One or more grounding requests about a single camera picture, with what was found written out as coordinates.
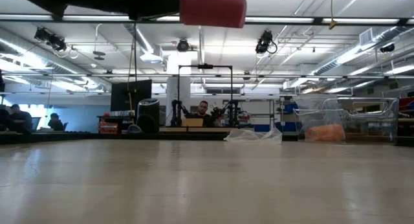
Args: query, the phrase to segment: black monitor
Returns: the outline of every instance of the black monitor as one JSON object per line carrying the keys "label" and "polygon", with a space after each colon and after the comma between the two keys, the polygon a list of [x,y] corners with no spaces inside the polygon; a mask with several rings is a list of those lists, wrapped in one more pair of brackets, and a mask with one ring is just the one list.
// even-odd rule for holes
{"label": "black monitor", "polygon": [[[146,98],[151,98],[152,80],[144,80],[129,83],[129,90],[131,92],[132,108],[138,108],[138,103]],[[130,110],[128,83],[120,83],[112,85],[111,92],[111,111],[127,111]]]}

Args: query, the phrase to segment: person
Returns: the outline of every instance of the person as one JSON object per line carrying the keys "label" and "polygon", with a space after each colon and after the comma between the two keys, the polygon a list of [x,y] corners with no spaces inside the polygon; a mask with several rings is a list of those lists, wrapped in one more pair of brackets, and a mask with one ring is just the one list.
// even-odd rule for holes
{"label": "person", "polygon": [[30,113],[26,111],[20,110],[20,106],[18,104],[12,105],[12,112],[13,114],[10,115],[10,118],[20,126],[31,130],[32,129],[32,116]]}
{"label": "person", "polygon": [[212,116],[209,114],[206,114],[208,110],[208,103],[207,101],[201,101],[198,108],[197,113],[191,114],[191,118],[201,118],[202,119],[202,125],[204,127],[214,127],[215,123],[211,120]]}
{"label": "person", "polygon": [[63,131],[62,121],[60,121],[59,115],[56,113],[50,114],[50,121],[47,125],[54,131]]}
{"label": "person", "polygon": [[15,123],[11,118],[7,109],[0,106],[0,131],[16,131],[25,135],[31,134],[29,129],[24,128],[21,124]]}

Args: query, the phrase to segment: clear plastic bin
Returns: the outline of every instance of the clear plastic bin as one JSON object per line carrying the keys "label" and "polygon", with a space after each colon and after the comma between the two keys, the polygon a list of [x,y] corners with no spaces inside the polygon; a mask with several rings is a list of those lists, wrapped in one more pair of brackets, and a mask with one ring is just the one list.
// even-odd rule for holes
{"label": "clear plastic bin", "polygon": [[[309,103],[319,108],[294,110],[299,140],[333,143],[397,140],[396,98],[327,98],[319,106],[315,105],[315,99]],[[306,107],[306,102],[299,106]],[[379,111],[367,111],[372,108]]]}

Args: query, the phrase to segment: red block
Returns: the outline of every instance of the red block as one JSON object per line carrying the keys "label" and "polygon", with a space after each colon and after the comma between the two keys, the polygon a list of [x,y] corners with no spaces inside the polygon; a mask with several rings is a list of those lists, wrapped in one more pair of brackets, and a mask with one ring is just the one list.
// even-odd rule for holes
{"label": "red block", "polygon": [[180,0],[180,21],[186,25],[243,28],[246,0]]}

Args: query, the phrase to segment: black trash can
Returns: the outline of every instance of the black trash can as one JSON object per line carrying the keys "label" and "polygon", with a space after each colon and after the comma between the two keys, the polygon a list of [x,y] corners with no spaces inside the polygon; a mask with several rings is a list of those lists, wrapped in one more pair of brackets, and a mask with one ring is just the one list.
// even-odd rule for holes
{"label": "black trash can", "polygon": [[160,101],[158,99],[147,98],[138,103],[136,124],[144,133],[160,131]]}

